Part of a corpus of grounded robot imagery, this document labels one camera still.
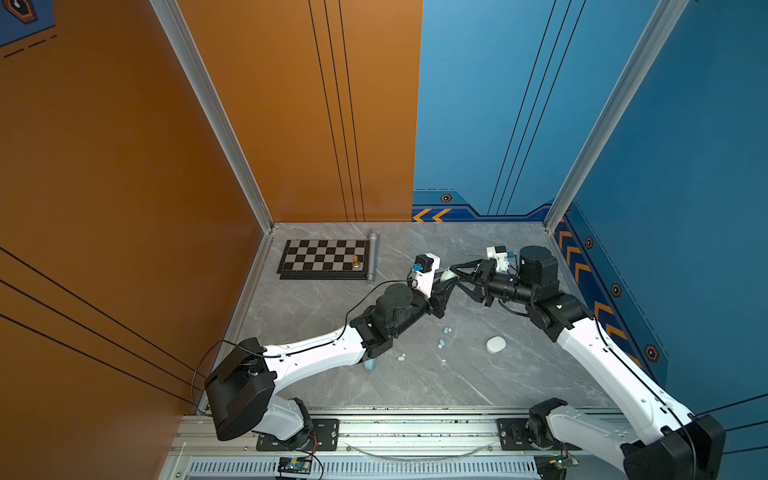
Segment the white earbud charging case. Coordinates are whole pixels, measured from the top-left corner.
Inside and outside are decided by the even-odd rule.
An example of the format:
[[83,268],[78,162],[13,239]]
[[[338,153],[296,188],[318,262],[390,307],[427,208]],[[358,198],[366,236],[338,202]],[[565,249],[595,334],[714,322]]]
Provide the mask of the white earbud charging case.
[[507,341],[501,336],[494,336],[487,340],[485,349],[489,354],[495,355],[507,347]]

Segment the mint green charging case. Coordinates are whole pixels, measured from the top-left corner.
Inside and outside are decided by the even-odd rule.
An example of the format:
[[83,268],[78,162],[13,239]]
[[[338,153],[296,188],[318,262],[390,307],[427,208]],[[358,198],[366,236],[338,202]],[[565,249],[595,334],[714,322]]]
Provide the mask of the mint green charging case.
[[444,270],[444,271],[443,271],[443,273],[441,274],[441,276],[440,276],[440,281],[441,281],[441,282],[448,282],[448,281],[450,281],[450,280],[452,280],[452,279],[455,279],[455,278],[457,278],[457,277],[458,277],[458,275],[457,275],[455,272],[453,272],[453,271],[452,271],[452,270],[450,270],[450,269],[446,269],[446,270]]

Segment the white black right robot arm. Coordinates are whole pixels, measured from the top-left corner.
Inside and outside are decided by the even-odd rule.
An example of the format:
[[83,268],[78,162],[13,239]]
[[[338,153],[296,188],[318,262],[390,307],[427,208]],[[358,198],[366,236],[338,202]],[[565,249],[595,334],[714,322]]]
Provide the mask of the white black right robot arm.
[[630,479],[715,479],[726,432],[710,415],[696,416],[668,394],[609,337],[586,305],[561,291],[558,262],[545,247],[526,246],[509,272],[499,250],[449,267],[441,276],[478,303],[515,302],[527,318],[577,360],[629,422],[628,432],[552,398],[529,410],[532,446],[568,444]]

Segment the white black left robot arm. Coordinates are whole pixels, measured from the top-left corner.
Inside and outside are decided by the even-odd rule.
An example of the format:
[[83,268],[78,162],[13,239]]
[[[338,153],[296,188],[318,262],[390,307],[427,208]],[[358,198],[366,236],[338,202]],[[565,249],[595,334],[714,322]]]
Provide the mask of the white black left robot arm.
[[382,355],[423,316],[442,317],[455,284],[439,281],[425,295],[392,282],[361,315],[328,334],[285,345],[262,346],[255,337],[235,344],[205,381],[217,439],[257,433],[287,448],[306,446],[314,433],[308,409],[302,400],[283,398],[280,392]]

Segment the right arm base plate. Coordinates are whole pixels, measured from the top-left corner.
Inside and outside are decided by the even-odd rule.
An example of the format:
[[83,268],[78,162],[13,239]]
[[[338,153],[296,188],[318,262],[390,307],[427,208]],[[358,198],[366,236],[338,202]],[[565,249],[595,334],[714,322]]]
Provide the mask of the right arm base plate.
[[503,451],[560,451],[561,443],[546,440],[543,445],[536,443],[527,429],[528,421],[522,417],[499,418],[495,421],[500,447]]

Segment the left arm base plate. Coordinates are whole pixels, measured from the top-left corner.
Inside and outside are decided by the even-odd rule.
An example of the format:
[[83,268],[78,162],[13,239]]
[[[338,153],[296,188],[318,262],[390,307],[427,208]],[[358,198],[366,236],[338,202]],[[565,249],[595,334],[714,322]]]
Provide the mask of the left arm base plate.
[[296,440],[281,441],[272,435],[260,434],[256,449],[259,452],[333,452],[338,448],[339,427],[340,421],[335,418],[314,419],[312,432],[300,432]]

